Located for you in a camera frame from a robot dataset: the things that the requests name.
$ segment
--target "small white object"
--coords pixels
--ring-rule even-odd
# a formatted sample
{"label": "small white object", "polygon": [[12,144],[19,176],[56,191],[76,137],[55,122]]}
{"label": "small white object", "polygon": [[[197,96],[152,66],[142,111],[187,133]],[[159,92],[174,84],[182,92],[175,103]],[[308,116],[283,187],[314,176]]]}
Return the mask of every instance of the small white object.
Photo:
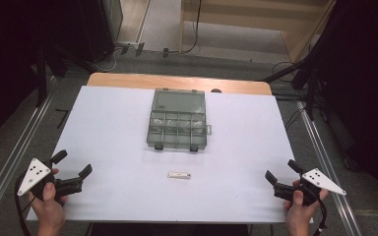
{"label": "small white object", "polygon": [[168,178],[173,178],[173,179],[190,179],[191,175],[190,173],[185,173],[185,172],[168,172],[167,174]]}
{"label": "small white object", "polygon": [[47,166],[36,158],[33,158],[29,169],[27,170],[26,176],[24,177],[23,183],[18,191],[18,196],[22,196],[49,173],[51,173],[51,170]]}
{"label": "small white object", "polygon": [[323,174],[318,168],[308,171],[302,175],[309,183],[316,187],[326,189],[328,191],[337,193],[339,195],[345,195],[346,191],[340,188],[336,183]]}

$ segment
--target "white table surface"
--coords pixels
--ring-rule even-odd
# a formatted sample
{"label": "white table surface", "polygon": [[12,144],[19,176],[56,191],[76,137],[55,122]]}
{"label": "white table surface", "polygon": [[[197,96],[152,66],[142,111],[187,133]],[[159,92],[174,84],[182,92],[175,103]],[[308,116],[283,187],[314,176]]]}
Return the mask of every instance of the white table surface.
{"label": "white table surface", "polygon": [[[205,150],[158,151],[146,138],[153,89],[82,87],[54,153],[60,179],[87,165],[83,192],[69,196],[68,220],[121,222],[284,222],[283,200],[265,179],[290,184],[293,154],[269,95],[206,92],[212,126]],[[190,180],[170,179],[189,172]],[[31,210],[28,220],[35,220]]]}

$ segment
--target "human hand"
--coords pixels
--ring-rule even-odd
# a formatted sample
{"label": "human hand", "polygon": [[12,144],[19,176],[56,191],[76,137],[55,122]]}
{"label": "human hand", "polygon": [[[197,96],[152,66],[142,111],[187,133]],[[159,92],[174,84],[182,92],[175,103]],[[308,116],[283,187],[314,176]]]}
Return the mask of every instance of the human hand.
{"label": "human hand", "polygon": [[[53,169],[53,174],[58,173],[58,169]],[[64,225],[66,216],[63,207],[58,204],[54,197],[56,195],[56,189],[53,183],[47,183],[42,191],[42,200],[34,198],[32,192],[30,192],[29,199],[33,211],[38,217],[38,236],[55,236],[59,235],[61,228]],[[61,198],[61,202],[65,203],[67,197]]]}
{"label": "human hand", "polygon": [[[299,185],[299,180],[294,181],[293,186]],[[320,199],[324,200],[328,195],[326,189],[321,189]],[[317,202],[310,206],[303,206],[303,193],[296,190],[293,193],[293,203],[284,201],[284,208],[288,210],[286,218],[286,228],[290,236],[307,236],[309,221],[317,211],[320,204]]]}

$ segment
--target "plastic organizer box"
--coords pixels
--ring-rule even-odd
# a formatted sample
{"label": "plastic organizer box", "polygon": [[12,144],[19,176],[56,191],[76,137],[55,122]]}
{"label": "plastic organizer box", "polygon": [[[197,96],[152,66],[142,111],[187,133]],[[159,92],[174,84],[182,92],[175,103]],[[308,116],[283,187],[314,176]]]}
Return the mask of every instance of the plastic organizer box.
{"label": "plastic organizer box", "polygon": [[147,143],[155,149],[204,149],[207,145],[205,93],[157,88]]}

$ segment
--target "metal rail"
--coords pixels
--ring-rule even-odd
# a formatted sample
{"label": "metal rail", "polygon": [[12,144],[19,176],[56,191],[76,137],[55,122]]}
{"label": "metal rail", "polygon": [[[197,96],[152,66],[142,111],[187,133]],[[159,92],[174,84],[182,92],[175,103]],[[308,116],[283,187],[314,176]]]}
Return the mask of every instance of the metal rail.
{"label": "metal rail", "polygon": [[9,155],[4,167],[0,172],[0,200],[5,193],[12,177],[15,174],[21,160],[23,159],[24,153],[26,152],[32,137],[35,134],[45,112],[47,111],[48,105],[51,102],[52,96],[54,94],[55,88],[58,85],[58,81],[55,77],[50,79],[50,89],[46,100],[33,112],[29,123],[24,128],[23,133],[18,139],[16,145],[14,146],[11,154]]}
{"label": "metal rail", "polygon": [[[299,109],[304,108],[304,104],[300,101],[298,101],[297,106],[299,107]],[[322,170],[331,180],[333,180],[336,184],[340,186],[340,181],[337,178],[336,172],[334,171],[334,168],[331,164],[330,157],[328,156],[324,148],[324,145],[318,134],[318,130],[315,126],[315,123],[309,119],[308,115],[305,112],[302,112],[302,119],[305,123],[305,127],[308,131],[309,137],[311,138],[312,145],[314,146],[315,151],[317,153]],[[346,196],[333,194],[333,198],[339,211],[340,217],[343,220],[343,224],[345,225],[347,235],[362,235]]]}

